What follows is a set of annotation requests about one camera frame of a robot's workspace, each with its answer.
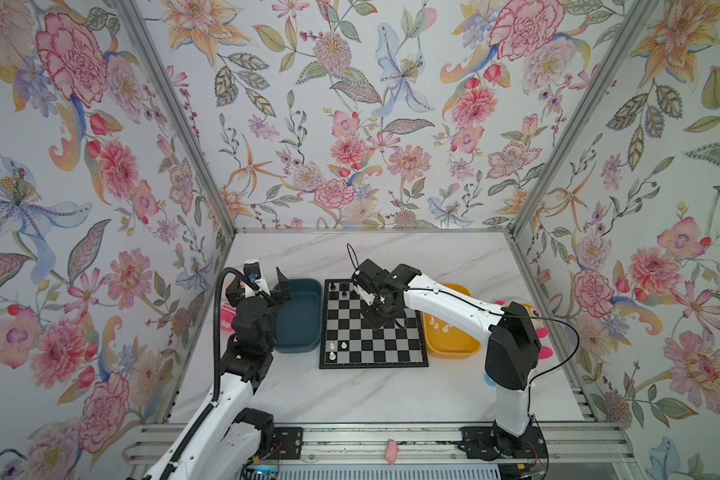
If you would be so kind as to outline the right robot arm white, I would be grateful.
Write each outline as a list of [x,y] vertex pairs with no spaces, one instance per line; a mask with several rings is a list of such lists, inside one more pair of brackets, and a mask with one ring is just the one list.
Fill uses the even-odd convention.
[[351,280],[361,298],[361,315],[374,329],[409,309],[444,320],[483,345],[485,372],[497,388],[495,427],[516,439],[529,431],[529,384],[542,344],[523,305],[477,300],[406,264],[388,271],[367,259]]

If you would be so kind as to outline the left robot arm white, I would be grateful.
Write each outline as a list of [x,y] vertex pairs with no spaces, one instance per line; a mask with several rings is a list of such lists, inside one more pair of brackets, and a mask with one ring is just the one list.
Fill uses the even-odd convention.
[[290,299],[278,273],[271,291],[257,261],[225,267],[213,298],[213,383],[190,423],[145,479],[244,479],[271,454],[274,420],[249,406],[275,349],[279,310]]

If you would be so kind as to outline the black white chess board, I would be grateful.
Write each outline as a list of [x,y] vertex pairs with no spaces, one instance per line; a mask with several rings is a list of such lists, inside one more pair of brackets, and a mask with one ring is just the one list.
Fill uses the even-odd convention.
[[[324,282],[322,338],[319,367],[323,370],[373,368],[426,368],[429,366],[424,342],[421,314],[405,310],[403,329],[371,328],[362,318],[361,299],[349,280],[328,279]],[[346,341],[347,351],[340,350]],[[330,351],[328,344],[336,343]],[[335,352],[337,361],[330,363],[328,354]]]

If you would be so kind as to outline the pink toy left side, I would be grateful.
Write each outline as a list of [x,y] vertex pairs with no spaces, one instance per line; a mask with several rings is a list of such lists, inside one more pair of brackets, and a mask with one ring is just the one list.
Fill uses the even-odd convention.
[[234,333],[233,322],[236,318],[236,309],[227,301],[222,301],[220,306],[220,330],[226,333]]

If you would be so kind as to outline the teal plastic bin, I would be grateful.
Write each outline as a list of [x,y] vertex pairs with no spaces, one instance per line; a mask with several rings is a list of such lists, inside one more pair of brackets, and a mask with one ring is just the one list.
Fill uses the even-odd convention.
[[309,278],[289,282],[291,299],[279,310],[275,349],[281,353],[306,353],[320,343],[323,285]]

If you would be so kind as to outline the yellow plastic bin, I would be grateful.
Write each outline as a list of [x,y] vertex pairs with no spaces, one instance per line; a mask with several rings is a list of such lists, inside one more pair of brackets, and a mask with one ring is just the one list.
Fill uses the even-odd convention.
[[477,354],[481,344],[444,320],[421,311],[426,349],[436,358],[463,360]]

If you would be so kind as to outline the pink small toy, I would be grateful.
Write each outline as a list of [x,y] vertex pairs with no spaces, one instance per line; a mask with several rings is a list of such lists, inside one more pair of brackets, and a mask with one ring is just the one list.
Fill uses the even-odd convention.
[[399,448],[398,443],[394,440],[389,440],[387,443],[386,451],[385,451],[385,455],[384,455],[385,461],[389,465],[394,465],[397,462],[399,452],[400,452],[400,448]]

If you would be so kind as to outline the plush doll toy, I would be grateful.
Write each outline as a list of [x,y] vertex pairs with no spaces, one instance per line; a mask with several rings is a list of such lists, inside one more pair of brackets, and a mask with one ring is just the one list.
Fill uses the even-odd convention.
[[540,311],[532,304],[524,303],[522,300],[497,300],[496,304],[502,307],[509,306],[511,303],[518,303],[521,305],[531,317],[537,336],[541,342],[540,352],[538,358],[540,360],[551,359],[554,356],[553,349],[544,343],[544,340],[549,336],[549,330],[547,327],[541,325],[541,321],[538,317],[541,315]]

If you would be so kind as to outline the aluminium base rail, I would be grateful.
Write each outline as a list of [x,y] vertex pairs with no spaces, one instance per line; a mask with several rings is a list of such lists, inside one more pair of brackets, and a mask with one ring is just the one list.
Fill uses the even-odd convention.
[[[318,465],[387,463],[388,443],[399,448],[398,464],[468,462],[457,448],[459,423],[307,423],[299,426],[300,457],[284,464]],[[631,442],[613,423],[542,422],[546,453],[551,463],[632,463]],[[141,427],[135,440],[123,451],[128,465],[156,463],[181,433],[181,424]]]

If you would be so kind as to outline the aluminium frame post right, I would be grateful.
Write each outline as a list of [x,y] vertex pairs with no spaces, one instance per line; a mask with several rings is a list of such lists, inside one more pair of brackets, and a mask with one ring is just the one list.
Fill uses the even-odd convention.
[[635,1],[627,11],[622,26],[616,31],[616,35],[602,59],[600,71],[594,76],[573,110],[569,125],[565,127],[553,148],[552,154],[531,189],[523,208],[513,221],[512,228],[507,231],[513,240],[517,240],[523,231],[530,227],[532,217],[566,160],[569,151],[584,131],[596,107],[605,97],[615,74],[628,56],[628,50],[646,26],[654,9],[655,4],[652,1],[640,0]]

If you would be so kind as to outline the aluminium frame post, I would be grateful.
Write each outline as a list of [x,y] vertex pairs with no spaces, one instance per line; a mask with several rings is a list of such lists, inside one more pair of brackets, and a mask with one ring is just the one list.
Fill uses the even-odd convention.
[[237,233],[234,221],[231,219],[220,190],[213,180],[201,144],[192,130],[189,119],[183,113],[182,102],[176,94],[168,71],[157,52],[146,26],[146,21],[140,15],[134,1],[114,0],[113,5],[137,53],[144,59],[146,71],[157,90],[159,98],[165,105],[166,115],[187,151],[190,163],[196,169],[197,178],[206,192],[217,221],[223,231],[233,239]]
[[640,0],[635,1],[627,11],[622,26],[616,31],[616,35],[602,59],[600,71],[594,76],[573,110],[569,125],[565,127],[553,148],[552,154],[531,189],[523,208],[513,221],[512,228],[507,231],[513,240],[517,240],[523,231],[530,227],[532,217],[566,160],[569,151],[584,131],[596,107],[605,97],[615,74],[628,56],[628,50],[646,26],[654,9],[655,4],[652,1]]

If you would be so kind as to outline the aluminium frame post left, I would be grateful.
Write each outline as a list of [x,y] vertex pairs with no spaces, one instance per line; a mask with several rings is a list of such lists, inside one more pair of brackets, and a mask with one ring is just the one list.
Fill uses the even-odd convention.
[[190,163],[196,169],[197,178],[206,192],[217,221],[223,231],[233,239],[237,233],[234,221],[231,219],[220,190],[213,180],[201,144],[192,130],[189,119],[183,113],[182,102],[176,94],[168,71],[157,52],[146,26],[146,21],[140,15],[134,1],[114,0],[113,5],[137,53],[144,59],[146,71],[157,90],[159,98],[165,105],[166,115],[187,151]]

